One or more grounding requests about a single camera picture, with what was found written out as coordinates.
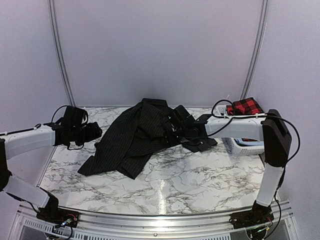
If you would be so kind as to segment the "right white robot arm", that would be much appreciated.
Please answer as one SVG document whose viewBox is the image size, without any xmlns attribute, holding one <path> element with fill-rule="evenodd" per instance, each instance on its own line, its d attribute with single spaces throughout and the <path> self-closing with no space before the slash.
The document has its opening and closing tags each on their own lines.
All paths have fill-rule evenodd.
<svg viewBox="0 0 320 240">
<path fill-rule="evenodd" d="M 262 142 L 264 173 L 257 197 L 250 210 L 231 214 L 229 221 L 235 228 L 240 228 L 274 219 L 271 204 L 283 184 L 290 160 L 292 136 L 287 127 L 289 121 L 283 119 L 276 109 L 251 115 L 230 115 L 221 102 L 213 106 L 210 114 L 198 118 L 179 105 L 167 118 L 179 139 L 230 138 Z"/>
</svg>

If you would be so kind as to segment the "white plastic laundry basket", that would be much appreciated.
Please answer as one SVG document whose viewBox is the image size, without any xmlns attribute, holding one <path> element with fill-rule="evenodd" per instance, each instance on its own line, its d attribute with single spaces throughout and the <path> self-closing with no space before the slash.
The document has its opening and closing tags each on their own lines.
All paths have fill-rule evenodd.
<svg viewBox="0 0 320 240">
<path fill-rule="evenodd" d="M 264 153 L 264 146 L 239 146 L 236 144 L 234 138 L 225 137 L 222 141 L 227 145 L 230 153 L 234 156 L 250 156 L 260 155 Z"/>
</svg>

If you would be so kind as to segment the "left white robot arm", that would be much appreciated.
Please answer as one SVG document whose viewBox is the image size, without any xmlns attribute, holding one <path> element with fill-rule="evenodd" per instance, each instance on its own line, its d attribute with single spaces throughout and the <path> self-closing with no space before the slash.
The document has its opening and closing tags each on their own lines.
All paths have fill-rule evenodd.
<svg viewBox="0 0 320 240">
<path fill-rule="evenodd" d="M 65 112 L 58 120 L 39 123 L 33 128 L 4 132 L 0 135 L 0 190 L 20 202 L 27 202 L 36 210 L 39 219 L 58 223 L 68 218 L 75 220 L 75 213 L 59 208 L 59 200 L 48 191 L 33 186 L 12 174 L 7 161 L 33 150 L 75 143 L 81 148 L 85 143 L 102 136 L 97 122 L 90 123 L 84 109 L 64 105 Z"/>
</svg>

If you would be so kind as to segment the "black pinstriped long sleeve shirt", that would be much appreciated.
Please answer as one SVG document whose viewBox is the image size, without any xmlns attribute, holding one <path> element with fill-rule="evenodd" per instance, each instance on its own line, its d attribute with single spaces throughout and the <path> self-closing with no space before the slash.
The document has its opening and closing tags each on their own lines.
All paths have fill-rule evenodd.
<svg viewBox="0 0 320 240">
<path fill-rule="evenodd" d="M 118 171 L 134 180 L 154 153 L 173 147 L 163 145 L 163 128 L 172 129 L 172 111 L 166 100 L 143 98 L 112 122 L 95 144 L 95 154 L 77 172 L 92 176 Z"/>
</svg>

